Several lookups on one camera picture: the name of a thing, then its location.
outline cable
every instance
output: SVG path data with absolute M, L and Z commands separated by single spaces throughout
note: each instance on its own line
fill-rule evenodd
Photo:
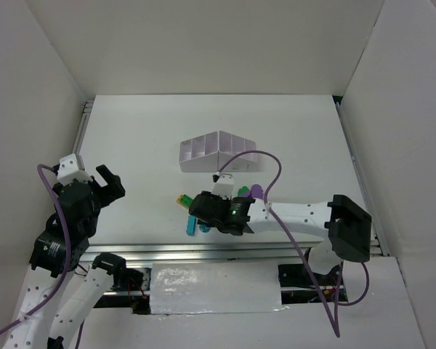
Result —
M 78 263 L 78 267 L 80 267 L 80 269 L 84 270 L 86 273 L 89 272 L 85 267 L 83 267 L 83 266 L 82 266 L 81 264 L 79 264 L 79 263 Z
M 349 302 L 349 303 L 339 303 L 339 306 L 350 307 L 351 305 L 356 305 L 356 304 L 360 303 L 363 300 L 363 298 L 365 298 L 366 295 L 368 294 L 368 289 L 370 288 L 370 273 L 368 272 L 368 269 L 367 269 L 365 263 L 362 263 L 362 266 L 363 266 L 363 269 L 365 271 L 365 277 L 366 277 L 365 290 L 363 291 L 362 295 L 357 300 L 354 300 L 353 302 Z
M 231 159 L 229 159 L 218 170 L 217 174 L 221 174 L 221 172 L 226 168 L 226 166 L 229 165 L 236 158 L 238 158 L 238 157 L 240 157 L 242 155 L 245 155 L 245 154 L 249 154 L 249 153 L 257 153 L 257 154 L 263 154 L 263 155 L 269 156 L 270 158 L 275 160 L 276 163 L 278 164 L 278 173 L 276 174 L 275 179 L 268 185 L 268 188 L 265 191 L 265 194 L 263 195 L 263 201 L 267 204 L 267 202 L 268 202 L 268 200 L 267 200 L 268 193 L 270 192 L 270 189 L 274 186 L 274 184 L 278 181 L 279 177 L 281 176 L 281 172 L 283 170 L 283 166 L 281 165 L 281 161 L 276 156 L 274 156 L 271 153 L 268 153 L 266 151 L 243 151 L 242 153 L 236 154 Z M 339 275 L 338 275 L 338 280 L 337 280 L 337 284 L 339 286 L 336 288 L 336 292 L 334 294 L 334 300 L 335 301 L 334 301 L 334 317 L 333 317 L 333 314 L 331 313 L 331 310 L 329 309 L 326 297 L 323 294 L 323 291 L 321 291 L 320 284 L 318 283 L 314 273 L 312 272 L 312 269 L 310 268 L 307 259 L 305 259 L 304 252 L 302 251 L 302 249 L 300 248 L 300 246 L 297 243 L 296 239 L 292 236 L 291 232 L 286 227 L 284 222 L 281 220 L 281 218 L 279 218 L 279 216 L 273 211 L 273 209 L 271 209 L 271 207 L 268 208 L 268 211 L 275 218 L 275 220 L 279 223 L 279 225 L 282 227 L 282 229 L 284 230 L 286 235 L 289 237 L 289 240 L 291 240 L 291 243 L 294 245 L 294 248 L 296 249 L 297 254 L 299 255 L 300 259 L 302 260 L 302 264 L 304 265 L 304 267 L 307 270 L 307 273 L 308 273 L 310 279 L 312 280 L 313 284 L 315 285 L 315 288 L 316 288 L 316 291 L 318 293 L 318 296 L 319 296 L 321 302 L 323 303 L 323 307 L 325 308 L 326 315 L 328 316 L 328 319 L 331 322 L 331 326 L 333 327 L 334 334 L 338 338 L 341 337 L 341 334 L 339 332 L 339 318 L 338 318 L 337 311 L 338 311 L 338 305 L 339 305 L 338 304 L 339 303 L 339 289 L 340 289 L 339 286 L 340 286 L 341 277 L 342 277 L 342 266 L 339 269 Z
M 145 295 L 144 291 L 142 290 L 142 287 L 137 284 L 137 282 L 134 280 L 134 278 L 131 278 L 131 281 L 139 289 L 140 293 L 142 293 L 142 298 L 146 299 L 147 296 Z
M 40 302 L 38 305 L 36 305 L 36 307 L 31 309 L 29 312 L 27 312 L 22 318 L 18 318 L 17 320 L 14 320 L 9 325 L 5 326 L 3 329 L 0 329 L 0 336 L 3 333 L 5 333 L 8 330 L 15 327 L 16 325 L 20 324 L 22 321 L 26 320 L 27 316 L 32 316 L 35 312 L 42 309 L 42 307 L 44 307 L 58 292 L 61 285 L 63 284 L 63 281 L 65 280 L 66 274 L 68 273 L 68 271 L 70 269 L 71 243 L 70 243 L 70 234 L 68 231 L 68 226 L 67 226 L 66 220 L 65 220 L 65 215 L 63 214 L 63 210 L 60 206 L 60 203 L 58 202 L 57 194 L 55 194 L 54 191 L 52 190 L 52 186 L 50 185 L 49 181 L 45 177 L 42 169 L 47 169 L 51 172 L 53 172 L 54 170 L 53 170 L 53 168 L 46 166 L 46 165 L 43 165 L 43 164 L 39 164 L 37 166 L 37 172 L 39 174 L 39 177 L 41 178 L 47 192 L 49 193 L 50 197 L 52 198 L 53 204 L 54 204 L 55 209 L 57 210 L 57 213 L 58 213 L 58 217 L 60 218 L 61 227 L 63 230 L 63 235 L 65 237 L 65 248 L 66 248 L 65 265 L 63 266 L 63 272 L 61 273 L 61 277 L 58 279 L 57 284 L 55 285 L 54 289 L 50 292 L 49 296 L 47 298 L 44 298 L 44 300 L 42 302 Z
M 81 338 L 82 338 L 82 329 L 84 328 L 84 321 L 82 321 L 80 327 L 79 327 L 79 332 L 78 332 L 78 339 L 76 340 L 76 346 L 74 347 L 74 349 L 79 349 L 79 344 L 81 344 Z

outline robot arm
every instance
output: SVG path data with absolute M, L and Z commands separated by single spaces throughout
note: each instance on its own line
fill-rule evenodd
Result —
M 370 259 L 371 216 L 343 195 L 317 204 L 282 204 L 258 198 L 231 198 L 233 176 L 221 174 L 212 192 L 198 194 L 189 214 L 222 233 L 280 231 L 271 208 L 292 233 L 306 233 L 323 242 L 306 257 L 315 273 L 326 275 L 342 260 L 368 262 Z
M 124 258 L 107 252 L 99 254 L 92 268 L 89 269 L 84 283 L 57 311 L 50 335 L 47 335 L 49 348 L 69 348 L 71 340 L 97 301 L 104 292 L 119 283 L 125 272 Z
M 60 163 L 53 169 L 59 181 L 53 187 L 53 191 L 58 195 L 58 203 L 62 207 L 70 236 L 69 272 L 57 293 L 50 298 L 48 303 L 32 316 L 26 316 L 26 313 L 49 296 L 65 265 L 66 247 L 61 222 L 59 217 L 53 214 L 47 220 L 45 231 L 34 243 L 30 259 L 28 288 L 18 316 L 21 321 L 10 332 L 4 348 L 40 349 L 47 348 L 47 346 L 52 349 L 64 348 L 62 340 L 58 342 L 49 339 L 51 329 L 52 333 L 58 337 L 65 334 L 63 339 L 65 345 L 68 345 L 74 335 L 74 328 L 77 330 L 86 314 L 92 309 L 92 303 L 100 298 L 97 295 L 107 291 L 113 285 L 114 272 L 108 270 L 113 269 L 113 266 L 117 264 L 110 260 L 101 260 L 102 264 L 95 265 L 95 270 L 91 270 L 91 280 L 95 279 L 95 281 L 86 282 L 86 285 L 83 285 L 61 309 L 62 317 L 59 319 L 59 316 L 56 316 L 61 296 L 74 274 L 81 255 L 89 246 L 89 238 L 95 234 L 101 208 L 123 197 L 125 191 L 119 176 L 112 174 L 105 165 L 96 168 L 107 183 L 101 187 L 84 171 L 82 159 L 76 154 L 60 159 Z

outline white bracket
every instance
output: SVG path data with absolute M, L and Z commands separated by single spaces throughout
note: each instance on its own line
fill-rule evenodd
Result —
M 63 347 L 69 344 L 95 303 L 113 286 L 113 275 L 101 268 L 90 269 L 84 283 L 62 306 L 54 317 L 50 338 L 63 337 Z
M 234 178 L 232 174 L 222 173 L 219 175 L 218 181 L 213 186 L 212 194 L 218 195 L 224 200 L 231 199 L 234 189 Z
M 90 182 L 92 178 L 85 171 L 82 157 L 80 155 L 70 154 L 60 159 L 57 180 L 63 185 L 68 185 L 74 180 L 78 182 Z
M 63 292 L 73 275 L 74 272 L 66 274 L 65 280 L 55 296 L 43 308 L 22 321 L 9 333 L 4 349 L 42 349 L 47 347 L 53 318 Z M 48 270 L 42 268 L 30 270 L 28 288 L 18 318 L 23 318 L 28 311 L 47 298 L 57 282 L 58 278 L 52 278 Z

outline white cardboard wall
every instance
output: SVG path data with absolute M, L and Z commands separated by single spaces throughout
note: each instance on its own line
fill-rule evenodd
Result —
M 36 165 L 68 153 L 82 99 L 21 0 L 0 0 L 0 327 L 52 204 Z
M 436 9 L 386 0 L 342 102 L 376 222 L 436 348 Z
M 383 0 L 27 0 L 90 97 L 343 95 Z

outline purple object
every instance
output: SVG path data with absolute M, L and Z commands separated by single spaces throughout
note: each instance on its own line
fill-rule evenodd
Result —
M 250 190 L 250 196 L 252 198 L 263 198 L 263 188 L 261 185 L 254 184 Z

